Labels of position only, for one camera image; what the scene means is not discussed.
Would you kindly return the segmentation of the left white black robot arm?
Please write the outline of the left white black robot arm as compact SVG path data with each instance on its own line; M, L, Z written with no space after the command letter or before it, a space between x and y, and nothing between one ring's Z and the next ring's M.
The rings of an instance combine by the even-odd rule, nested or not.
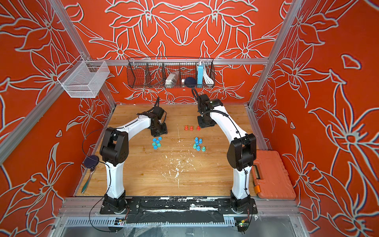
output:
M105 130L100 155L107 169L107 191L100 210L101 214L120 214L127 210L123 184L123 166L129 155L129 140L139 132L149 129L153 138L167 134L166 111L159 106L158 98L154 106L121 127Z

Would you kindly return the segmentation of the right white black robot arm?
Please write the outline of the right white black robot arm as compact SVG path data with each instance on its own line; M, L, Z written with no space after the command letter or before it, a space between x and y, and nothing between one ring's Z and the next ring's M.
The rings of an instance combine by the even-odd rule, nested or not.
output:
M230 203L234 212L241 213L247 210L251 203L249 180L257 156L256 137L237 125L221 100L211 100L206 94L200 95L195 88L192 88L191 92L197 101L198 126L207 128L218 125L229 141L227 160L233 168Z

